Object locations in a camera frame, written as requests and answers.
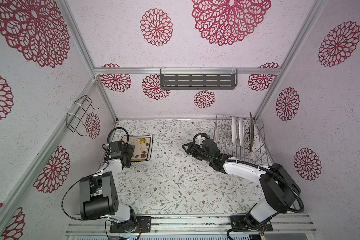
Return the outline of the round plate red rim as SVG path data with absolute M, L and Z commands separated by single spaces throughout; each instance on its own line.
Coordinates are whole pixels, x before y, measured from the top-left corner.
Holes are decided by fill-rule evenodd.
M 239 119 L 239 138 L 240 138 L 240 146 L 242 148 L 245 147 L 245 125 L 244 119 Z

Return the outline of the black square plate yellow rim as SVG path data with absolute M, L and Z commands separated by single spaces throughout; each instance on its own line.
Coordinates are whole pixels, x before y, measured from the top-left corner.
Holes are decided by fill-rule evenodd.
M 250 113 L 249 135 L 250 135 L 249 152 L 252 153 L 254 142 L 255 142 L 254 118 L 252 116 L 252 113 Z

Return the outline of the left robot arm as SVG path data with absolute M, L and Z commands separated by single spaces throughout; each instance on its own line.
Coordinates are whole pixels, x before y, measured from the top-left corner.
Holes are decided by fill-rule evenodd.
M 119 202 L 114 180 L 114 175 L 131 167 L 133 151 L 134 148 L 124 141 L 108 143 L 100 169 L 80 179 L 80 215 L 83 220 L 107 218 L 125 227 L 137 224 L 132 207 Z

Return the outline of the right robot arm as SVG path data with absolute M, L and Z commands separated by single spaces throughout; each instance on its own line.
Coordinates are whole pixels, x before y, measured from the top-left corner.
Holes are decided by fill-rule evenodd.
M 301 189 L 282 165 L 259 166 L 238 160 L 222 153 L 206 133 L 195 135 L 182 148 L 196 160 L 207 162 L 216 172 L 238 176 L 261 186 L 264 199 L 247 213 L 248 226 L 264 224 L 278 214 L 304 212 Z

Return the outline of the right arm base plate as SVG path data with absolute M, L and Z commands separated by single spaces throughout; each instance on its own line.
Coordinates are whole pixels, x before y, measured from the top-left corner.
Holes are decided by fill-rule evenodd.
M 250 232 L 267 232 L 273 231 L 270 221 L 257 222 L 250 215 L 230 216 L 231 227 L 233 230 L 242 230 Z

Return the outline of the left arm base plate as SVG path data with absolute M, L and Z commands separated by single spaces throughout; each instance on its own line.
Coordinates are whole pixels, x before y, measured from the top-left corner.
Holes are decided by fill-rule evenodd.
M 152 217 L 137 216 L 122 223 L 111 223 L 110 233 L 149 233 L 151 231 Z

